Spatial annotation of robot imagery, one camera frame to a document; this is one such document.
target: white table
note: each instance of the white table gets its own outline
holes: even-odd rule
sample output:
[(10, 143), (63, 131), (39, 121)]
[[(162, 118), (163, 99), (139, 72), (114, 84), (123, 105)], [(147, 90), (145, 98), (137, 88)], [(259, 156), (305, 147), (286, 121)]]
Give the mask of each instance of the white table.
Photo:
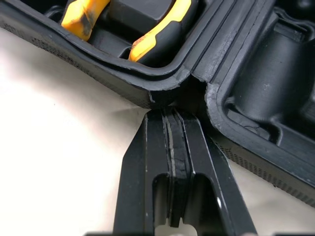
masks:
[[(111, 231), (122, 158), (146, 112), (0, 29), (1, 235)], [(314, 208), (231, 166), (260, 235), (315, 232)]]

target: storage case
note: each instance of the storage case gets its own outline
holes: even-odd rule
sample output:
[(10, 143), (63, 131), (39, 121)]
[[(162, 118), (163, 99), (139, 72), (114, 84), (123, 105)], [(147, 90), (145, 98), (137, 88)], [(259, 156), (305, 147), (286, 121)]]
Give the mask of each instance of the storage case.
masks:
[(126, 60), (130, 42), (110, 29), (89, 42), (67, 32), (55, 22), (66, 2), (0, 0), (0, 27), (141, 107), (200, 105), (227, 157), (315, 207), (314, 1), (199, 0), (178, 50), (154, 67)]

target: yellow and black handle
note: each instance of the yellow and black handle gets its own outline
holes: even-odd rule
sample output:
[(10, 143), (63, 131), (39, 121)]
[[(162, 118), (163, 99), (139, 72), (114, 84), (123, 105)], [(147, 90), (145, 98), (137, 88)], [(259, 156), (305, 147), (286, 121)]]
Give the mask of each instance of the yellow and black handle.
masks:
[(88, 41), (98, 17), (109, 2), (110, 0), (69, 0), (61, 25)]
[(170, 52), (194, 19), (197, 6), (198, 0), (176, 0), (164, 19), (133, 43), (129, 60), (150, 64)]

